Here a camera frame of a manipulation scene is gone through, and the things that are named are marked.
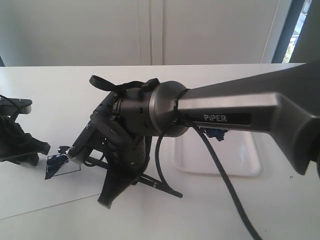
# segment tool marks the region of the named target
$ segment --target white cabinet door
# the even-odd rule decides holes
[[[166,65],[271,62],[290,3],[151,0],[152,58]],[[162,38],[154,28],[162,28]]]
[[[3,0],[7,66],[150,65],[149,0]]]

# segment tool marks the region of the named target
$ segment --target white plastic tray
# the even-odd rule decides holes
[[[228,175],[255,176],[262,170],[251,132],[228,131],[223,141],[208,138]],[[205,144],[196,131],[189,129],[174,140],[173,163],[188,173],[219,174]]]

